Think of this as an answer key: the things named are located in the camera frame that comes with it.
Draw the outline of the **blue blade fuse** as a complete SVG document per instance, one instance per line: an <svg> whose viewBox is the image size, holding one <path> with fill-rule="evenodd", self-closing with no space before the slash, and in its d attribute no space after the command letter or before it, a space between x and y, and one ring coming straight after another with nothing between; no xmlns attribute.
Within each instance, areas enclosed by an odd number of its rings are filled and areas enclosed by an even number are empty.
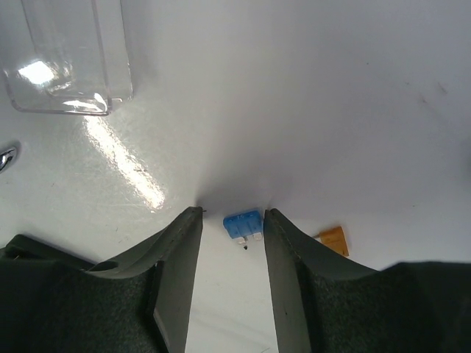
<svg viewBox="0 0 471 353"><path fill-rule="evenodd" d="M248 248L247 243L250 238L256 241L263 239L263 217L257 209L225 217L223 227L230 239L244 249Z"/></svg>

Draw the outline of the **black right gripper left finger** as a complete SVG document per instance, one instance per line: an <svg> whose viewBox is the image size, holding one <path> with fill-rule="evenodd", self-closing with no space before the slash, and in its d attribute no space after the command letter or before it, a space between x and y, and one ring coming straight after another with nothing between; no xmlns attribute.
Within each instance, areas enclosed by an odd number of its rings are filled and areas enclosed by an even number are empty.
<svg viewBox="0 0 471 353"><path fill-rule="evenodd" d="M203 209L188 207L158 233L88 270L105 279L146 275L141 313L159 352L185 351L202 229Z"/></svg>

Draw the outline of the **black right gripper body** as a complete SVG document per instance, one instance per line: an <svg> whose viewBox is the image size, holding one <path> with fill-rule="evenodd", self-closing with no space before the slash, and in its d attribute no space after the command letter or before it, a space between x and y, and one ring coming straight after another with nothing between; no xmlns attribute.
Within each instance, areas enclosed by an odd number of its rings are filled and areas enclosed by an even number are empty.
<svg viewBox="0 0 471 353"><path fill-rule="evenodd" d="M1 261L8 265L56 268L66 272L84 272L95 266L90 260L26 235L15 235L1 248Z"/></svg>

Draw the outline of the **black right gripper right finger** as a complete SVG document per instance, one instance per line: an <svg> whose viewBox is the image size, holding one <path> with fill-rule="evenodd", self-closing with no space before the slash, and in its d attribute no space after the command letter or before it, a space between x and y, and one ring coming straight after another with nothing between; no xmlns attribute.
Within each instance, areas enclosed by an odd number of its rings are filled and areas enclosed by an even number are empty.
<svg viewBox="0 0 471 353"><path fill-rule="evenodd" d="M265 212L264 246L279 352L380 352L381 276Z"/></svg>

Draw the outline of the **orange blade fuse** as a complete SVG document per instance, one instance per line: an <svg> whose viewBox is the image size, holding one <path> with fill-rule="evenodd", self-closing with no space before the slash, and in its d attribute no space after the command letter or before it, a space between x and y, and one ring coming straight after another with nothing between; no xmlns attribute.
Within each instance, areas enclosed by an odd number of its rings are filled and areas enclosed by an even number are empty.
<svg viewBox="0 0 471 353"><path fill-rule="evenodd" d="M350 256L347 239L341 226L324 229L316 234L314 239L344 257Z"/></svg>

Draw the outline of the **silver open-end wrench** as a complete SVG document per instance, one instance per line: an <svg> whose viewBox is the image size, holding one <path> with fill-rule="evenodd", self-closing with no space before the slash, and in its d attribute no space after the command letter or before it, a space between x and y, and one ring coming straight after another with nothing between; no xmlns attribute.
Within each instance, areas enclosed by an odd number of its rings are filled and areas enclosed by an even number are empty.
<svg viewBox="0 0 471 353"><path fill-rule="evenodd" d="M8 171L21 156L21 143L18 140L1 144L0 172Z"/></svg>

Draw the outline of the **clear plastic fuse box cover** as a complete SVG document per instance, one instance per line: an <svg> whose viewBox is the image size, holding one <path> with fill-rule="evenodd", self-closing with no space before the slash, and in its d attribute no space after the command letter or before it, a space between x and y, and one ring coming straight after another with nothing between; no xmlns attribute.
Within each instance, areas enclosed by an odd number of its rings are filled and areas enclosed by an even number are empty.
<svg viewBox="0 0 471 353"><path fill-rule="evenodd" d="M133 98L120 1L2 1L1 77L28 113L106 116Z"/></svg>

